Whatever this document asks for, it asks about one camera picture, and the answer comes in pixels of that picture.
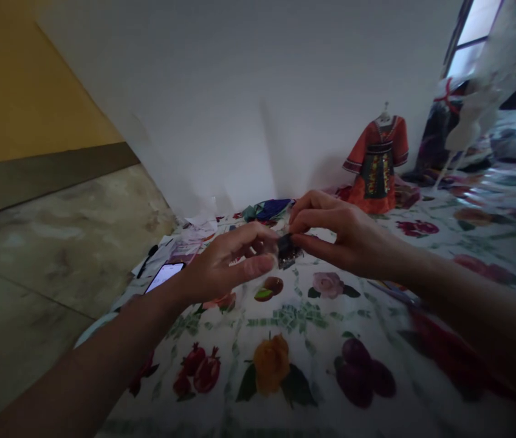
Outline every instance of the forearm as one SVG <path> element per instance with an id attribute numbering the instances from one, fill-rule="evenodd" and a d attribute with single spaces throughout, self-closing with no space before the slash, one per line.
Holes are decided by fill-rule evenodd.
<path id="1" fill-rule="evenodd" d="M 394 281 L 425 300 L 516 389 L 516 291 L 422 249 Z"/>
<path id="2" fill-rule="evenodd" d="M 0 414 L 0 436 L 93 436 L 188 302 L 176 276 L 127 306 Z"/>

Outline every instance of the red embroidered dress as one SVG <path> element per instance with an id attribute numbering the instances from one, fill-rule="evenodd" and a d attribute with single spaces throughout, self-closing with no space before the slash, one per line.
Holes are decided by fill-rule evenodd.
<path id="1" fill-rule="evenodd" d="M 368 214 L 382 214 L 396 206 L 393 182 L 393 168 L 408 159 L 408 136 L 405 120 L 393 116 L 387 126 L 380 126 L 376 120 L 353 146 L 343 164 L 343 169 L 360 175 L 347 202 L 355 204 Z"/>

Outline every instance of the smartphone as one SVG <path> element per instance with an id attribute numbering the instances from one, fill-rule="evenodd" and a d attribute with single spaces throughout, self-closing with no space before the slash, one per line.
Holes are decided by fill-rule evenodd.
<path id="1" fill-rule="evenodd" d="M 185 263 L 166 263 L 162 265 L 159 269 L 159 272 L 154 276 L 153 281 L 148 285 L 145 294 L 149 293 L 155 287 L 163 284 L 170 277 L 175 275 L 176 273 L 181 272 L 181 270 L 185 267 Z"/>

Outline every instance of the yellow wall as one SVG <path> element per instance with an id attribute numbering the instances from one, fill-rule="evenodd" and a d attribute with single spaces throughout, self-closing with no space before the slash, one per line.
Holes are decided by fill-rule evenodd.
<path id="1" fill-rule="evenodd" d="M 123 141 L 35 23 L 0 0 L 0 161 Z"/>

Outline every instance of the window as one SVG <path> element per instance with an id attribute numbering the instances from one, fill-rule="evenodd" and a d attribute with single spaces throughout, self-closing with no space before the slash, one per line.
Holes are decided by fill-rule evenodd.
<path id="1" fill-rule="evenodd" d="M 443 77 L 465 76 L 475 70 L 502 0 L 466 0 L 450 42 Z"/>

